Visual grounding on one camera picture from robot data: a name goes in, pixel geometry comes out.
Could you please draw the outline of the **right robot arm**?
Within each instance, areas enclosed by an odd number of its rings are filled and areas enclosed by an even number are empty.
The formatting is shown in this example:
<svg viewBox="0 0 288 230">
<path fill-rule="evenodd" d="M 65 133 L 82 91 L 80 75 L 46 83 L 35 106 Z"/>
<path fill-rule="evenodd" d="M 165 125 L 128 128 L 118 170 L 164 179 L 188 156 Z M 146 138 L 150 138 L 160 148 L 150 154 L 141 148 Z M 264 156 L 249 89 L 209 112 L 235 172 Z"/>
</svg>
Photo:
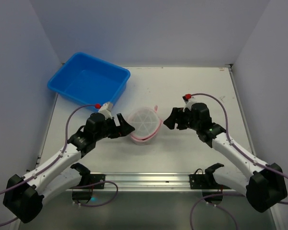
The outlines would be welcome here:
<svg viewBox="0 0 288 230">
<path fill-rule="evenodd" d="M 281 167 L 276 163 L 269 165 L 249 152 L 241 154 L 226 130 L 212 121 L 206 104 L 187 103 L 184 108 L 174 107 L 163 123 L 169 129 L 196 131 L 199 140 L 232 162 L 240 173 L 218 163 L 205 170 L 206 178 L 210 183 L 227 186 L 246 196 L 256 211 L 265 212 L 288 196 Z"/>
</svg>

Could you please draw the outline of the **white mesh laundry bag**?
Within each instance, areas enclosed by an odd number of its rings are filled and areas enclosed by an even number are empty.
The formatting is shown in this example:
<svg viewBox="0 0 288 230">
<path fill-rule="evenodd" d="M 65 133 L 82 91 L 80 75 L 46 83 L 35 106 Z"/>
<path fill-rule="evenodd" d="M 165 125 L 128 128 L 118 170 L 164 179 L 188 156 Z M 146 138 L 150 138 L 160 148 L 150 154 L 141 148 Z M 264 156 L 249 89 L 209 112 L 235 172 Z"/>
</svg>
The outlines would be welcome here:
<svg viewBox="0 0 288 230">
<path fill-rule="evenodd" d="M 157 114 L 158 106 L 154 108 L 141 107 L 132 111 L 127 122 L 135 128 L 130 134 L 131 140 L 137 145 L 147 145 L 157 136 L 162 120 Z"/>
</svg>

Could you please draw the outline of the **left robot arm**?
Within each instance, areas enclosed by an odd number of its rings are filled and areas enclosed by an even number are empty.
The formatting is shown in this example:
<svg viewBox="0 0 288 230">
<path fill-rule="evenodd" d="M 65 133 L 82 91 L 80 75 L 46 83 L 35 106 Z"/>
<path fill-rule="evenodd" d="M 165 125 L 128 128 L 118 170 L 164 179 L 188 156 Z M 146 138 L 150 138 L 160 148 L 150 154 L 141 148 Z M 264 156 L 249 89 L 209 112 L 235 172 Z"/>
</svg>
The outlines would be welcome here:
<svg viewBox="0 0 288 230">
<path fill-rule="evenodd" d="M 120 138 L 135 129 L 121 114 L 119 125 L 112 116 L 92 113 L 86 124 L 66 139 L 53 157 L 23 176 L 13 175 L 7 182 L 3 205 L 21 222 L 32 221 L 53 197 L 72 187 L 89 184 L 90 170 L 78 161 L 104 138 Z"/>
</svg>

